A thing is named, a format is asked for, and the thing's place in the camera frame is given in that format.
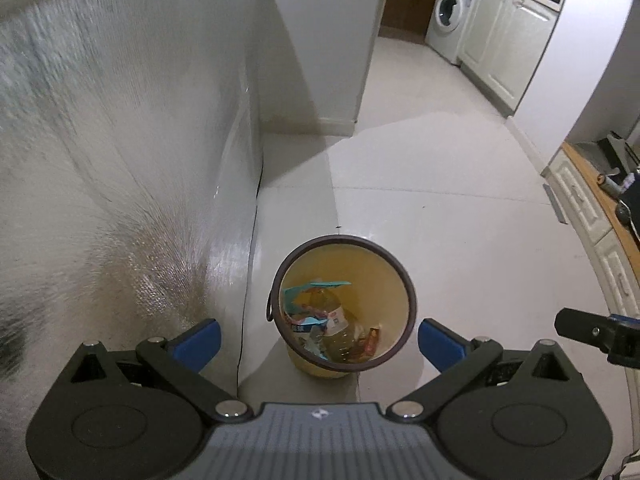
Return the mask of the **white washing machine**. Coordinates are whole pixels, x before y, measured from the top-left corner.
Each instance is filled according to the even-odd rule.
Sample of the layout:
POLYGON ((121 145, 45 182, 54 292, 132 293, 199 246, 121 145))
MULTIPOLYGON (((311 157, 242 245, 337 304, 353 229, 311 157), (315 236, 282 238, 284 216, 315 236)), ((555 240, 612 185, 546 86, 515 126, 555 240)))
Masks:
POLYGON ((452 65, 460 65, 459 51, 474 0, 436 0, 425 42, 452 65))

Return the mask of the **yellow trash bin dark rim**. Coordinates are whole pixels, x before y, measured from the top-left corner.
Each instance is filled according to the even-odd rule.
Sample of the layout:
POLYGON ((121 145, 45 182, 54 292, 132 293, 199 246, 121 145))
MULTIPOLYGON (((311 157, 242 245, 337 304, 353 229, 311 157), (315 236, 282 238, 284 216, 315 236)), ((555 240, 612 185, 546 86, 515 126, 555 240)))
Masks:
POLYGON ((361 237, 327 235, 295 248, 280 264, 266 317, 301 372, 342 378, 378 367, 402 349, 416 324, 410 276, 386 249, 361 237), (364 338, 380 329, 375 356, 364 338))

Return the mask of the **white drawer cabinet wooden top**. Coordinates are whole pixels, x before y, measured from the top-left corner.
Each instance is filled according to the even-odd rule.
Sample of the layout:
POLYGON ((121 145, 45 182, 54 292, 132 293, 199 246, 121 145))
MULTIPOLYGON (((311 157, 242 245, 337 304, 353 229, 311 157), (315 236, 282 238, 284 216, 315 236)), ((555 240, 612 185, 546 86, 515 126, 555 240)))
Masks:
POLYGON ((639 315, 639 248, 618 221, 616 203, 597 184, 588 159, 564 143, 542 173, 582 242, 608 310, 639 315))

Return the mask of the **white kitchen cabinets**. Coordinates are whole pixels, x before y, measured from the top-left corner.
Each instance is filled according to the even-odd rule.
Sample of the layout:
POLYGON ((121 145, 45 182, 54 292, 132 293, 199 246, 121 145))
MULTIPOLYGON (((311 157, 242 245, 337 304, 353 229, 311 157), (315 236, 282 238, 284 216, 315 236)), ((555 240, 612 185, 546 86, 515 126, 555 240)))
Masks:
POLYGON ((508 112, 518 108, 558 16, 535 0, 474 0, 459 58, 508 112))

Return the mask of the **red cigarette pack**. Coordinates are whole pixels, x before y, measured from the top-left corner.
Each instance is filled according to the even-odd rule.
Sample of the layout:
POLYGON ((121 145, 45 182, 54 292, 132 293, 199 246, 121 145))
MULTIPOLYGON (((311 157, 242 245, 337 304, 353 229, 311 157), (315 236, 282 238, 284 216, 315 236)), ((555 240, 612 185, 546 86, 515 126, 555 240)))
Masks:
POLYGON ((372 327, 364 338, 362 347, 362 355, 371 359, 375 356, 376 350, 378 350, 378 342, 380 341, 380 329, 378 327, 372 327))

